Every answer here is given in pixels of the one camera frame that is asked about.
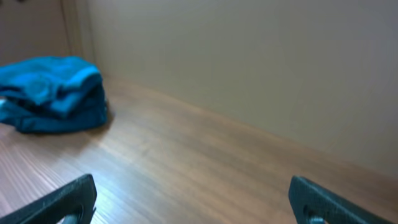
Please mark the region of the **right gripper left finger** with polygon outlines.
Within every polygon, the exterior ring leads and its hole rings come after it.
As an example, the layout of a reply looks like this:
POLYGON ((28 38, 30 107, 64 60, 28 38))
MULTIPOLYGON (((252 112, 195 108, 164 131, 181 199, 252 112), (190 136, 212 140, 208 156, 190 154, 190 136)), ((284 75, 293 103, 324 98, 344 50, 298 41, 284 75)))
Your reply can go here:
POLYGON ((97 191, 93 176, 85 174, 4 216, 1 224, 90 223, 97 191))

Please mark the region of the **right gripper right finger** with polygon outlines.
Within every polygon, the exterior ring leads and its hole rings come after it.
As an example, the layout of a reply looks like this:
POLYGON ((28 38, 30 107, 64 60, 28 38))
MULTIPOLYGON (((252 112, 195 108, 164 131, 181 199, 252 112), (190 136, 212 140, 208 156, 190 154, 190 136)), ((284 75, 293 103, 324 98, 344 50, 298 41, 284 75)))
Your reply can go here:
POLYGON ((289 202, 298 224, 391 224, 301 176, 290 181, 289 202))

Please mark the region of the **blue polo shirt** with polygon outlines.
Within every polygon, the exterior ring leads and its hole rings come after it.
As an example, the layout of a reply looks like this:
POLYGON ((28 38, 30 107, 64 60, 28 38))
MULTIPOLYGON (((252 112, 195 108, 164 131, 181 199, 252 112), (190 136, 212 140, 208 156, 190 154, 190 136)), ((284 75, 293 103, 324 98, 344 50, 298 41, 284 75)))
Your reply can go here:
POLYGON ((38 57, 1 67, 1 123, 20 133, 70 133, 108 120, 99 69, 79 57, 38 57))

